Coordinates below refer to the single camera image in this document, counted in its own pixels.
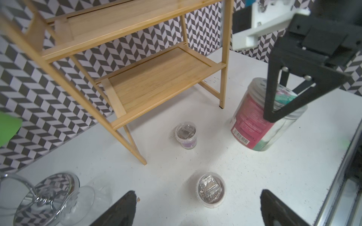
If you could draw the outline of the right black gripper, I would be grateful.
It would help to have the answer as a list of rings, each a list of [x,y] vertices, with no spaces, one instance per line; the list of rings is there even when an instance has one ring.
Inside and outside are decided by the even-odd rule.
[[[269,60],[264,104],[268,122],[297,114],[307,104],[346,83],[336,70],[362,49],[362,2],[315,1],[309,16],[295,15]],[[304,78],[294,90],[289,75]]]

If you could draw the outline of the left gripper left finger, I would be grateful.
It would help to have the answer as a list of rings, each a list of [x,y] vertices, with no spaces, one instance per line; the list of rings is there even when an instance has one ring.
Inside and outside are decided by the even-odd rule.
[[[136,204],[136,193],[130,190],[98,217],[91,226],[132,226]]]

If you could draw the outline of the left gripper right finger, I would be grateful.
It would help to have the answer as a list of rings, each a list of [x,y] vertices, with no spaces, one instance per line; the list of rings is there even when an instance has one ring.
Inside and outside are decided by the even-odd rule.
[[[265,226],[309,226],[270,190],[262,190],[260,201]]]

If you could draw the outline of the flower seed jar pink label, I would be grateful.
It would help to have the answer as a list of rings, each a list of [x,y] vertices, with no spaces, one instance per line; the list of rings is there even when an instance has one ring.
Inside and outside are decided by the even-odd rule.
[[[308,109],[294,111],[275,123],[264,119],[267,80],[254,78],[231,120],[233,136],[254,151],[266,151]]]

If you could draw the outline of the bamboo three-tier shelf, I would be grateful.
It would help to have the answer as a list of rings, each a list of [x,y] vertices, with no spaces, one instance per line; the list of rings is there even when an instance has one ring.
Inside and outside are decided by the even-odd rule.
[[[24,33],[6,16],[1,30],[45,73],[89,112],[142,164],[128,123],[176,95],[199,84],[225,107],[231,44],[233,1],[223,2],[222,60],[217,63],[188,46],[185,15],[212,5],[213,1],[115,1],[101,6],[45,19],[31,1],[25,5],[33,19]],[[116,113],[109,122],[103,114],[55,66],[54,62],[100,46],[170,19],[180,18],[183,41],[156,54],[89,81]],[[119,133],[124,128],[126,136]]]

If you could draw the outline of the clear glass cup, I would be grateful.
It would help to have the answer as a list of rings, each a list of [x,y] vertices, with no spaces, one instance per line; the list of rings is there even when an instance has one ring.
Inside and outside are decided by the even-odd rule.
[[[89,226],[112,206],[114,183],[101,175],[76,189],[66,200],[60,215],[62,226]]]

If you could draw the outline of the small clear tub middle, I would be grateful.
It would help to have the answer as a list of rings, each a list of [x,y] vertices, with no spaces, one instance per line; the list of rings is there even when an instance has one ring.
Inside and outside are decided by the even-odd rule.
[[[218,208],[223,203],[226,192],[226,183],[217,173],[207,172],[196,182],[196,197],[206,208]]]

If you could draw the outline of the small clear tub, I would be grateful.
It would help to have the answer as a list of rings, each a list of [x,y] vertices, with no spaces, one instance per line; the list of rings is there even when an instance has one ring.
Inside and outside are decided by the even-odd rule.
[[[196,197],[206,208],[218,208],[223,203],[226,192],[226,183],[217,173],[207,172],[196,182]]]
[[[197,145],[197,127],[193,122],[185,121],[175,128],[176,140],[184,149],[191,150]]]

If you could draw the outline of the small clear tub far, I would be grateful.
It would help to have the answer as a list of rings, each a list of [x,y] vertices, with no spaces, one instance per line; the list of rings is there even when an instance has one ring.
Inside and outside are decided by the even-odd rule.
[[[184,149],[191,150],[197,145],[197,127],[193,122],[185,121],[175,128],[176,140]]]

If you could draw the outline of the green plastic goblet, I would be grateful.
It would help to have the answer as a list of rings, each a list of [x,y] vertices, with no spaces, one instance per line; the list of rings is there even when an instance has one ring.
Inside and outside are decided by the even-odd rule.
[[[1,147],[7,144],[16,135],[21,128],[21,125],[22,119],[1,112]]]

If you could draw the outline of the aluminium front rail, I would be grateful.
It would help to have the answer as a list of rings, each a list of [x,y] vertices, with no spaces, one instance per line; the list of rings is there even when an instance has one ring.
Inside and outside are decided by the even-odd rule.
[[[360,226],[361,224],[362,124],[360,123],[314,225]]]

